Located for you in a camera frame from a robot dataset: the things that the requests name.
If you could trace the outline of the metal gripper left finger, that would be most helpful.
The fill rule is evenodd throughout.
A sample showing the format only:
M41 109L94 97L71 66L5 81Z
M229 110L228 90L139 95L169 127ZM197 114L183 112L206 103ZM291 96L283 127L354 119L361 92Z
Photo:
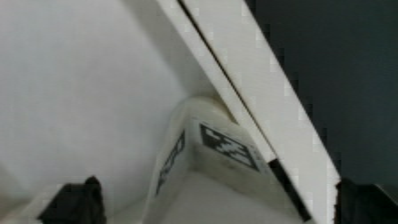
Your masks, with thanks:
M101 183L94 176L68 183L39 213L43 224L107 224Z

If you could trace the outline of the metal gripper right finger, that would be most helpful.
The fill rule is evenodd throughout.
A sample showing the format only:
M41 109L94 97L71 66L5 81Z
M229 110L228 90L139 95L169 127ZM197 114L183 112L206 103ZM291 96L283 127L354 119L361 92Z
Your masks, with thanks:
M398 224L398 203L380 187L343 178L336 189L334 224Z

